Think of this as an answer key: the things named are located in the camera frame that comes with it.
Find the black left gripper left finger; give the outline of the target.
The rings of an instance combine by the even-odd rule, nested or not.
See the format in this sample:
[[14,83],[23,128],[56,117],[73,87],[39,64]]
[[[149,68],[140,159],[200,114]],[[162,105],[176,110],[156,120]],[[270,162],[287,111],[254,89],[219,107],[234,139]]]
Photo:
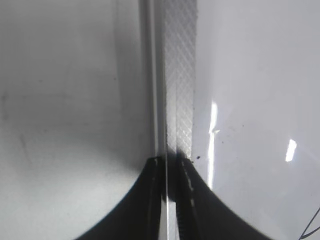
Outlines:
[[124,198],[80,240],[157,240],[165,185],[165,161],[148,158]]

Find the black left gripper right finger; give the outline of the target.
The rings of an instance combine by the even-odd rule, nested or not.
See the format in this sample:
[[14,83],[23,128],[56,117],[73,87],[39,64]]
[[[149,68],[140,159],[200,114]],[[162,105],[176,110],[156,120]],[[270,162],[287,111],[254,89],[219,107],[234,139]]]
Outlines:
[[230,210],[191,161],[176,160],[176,216],[181,240],[268,240]]

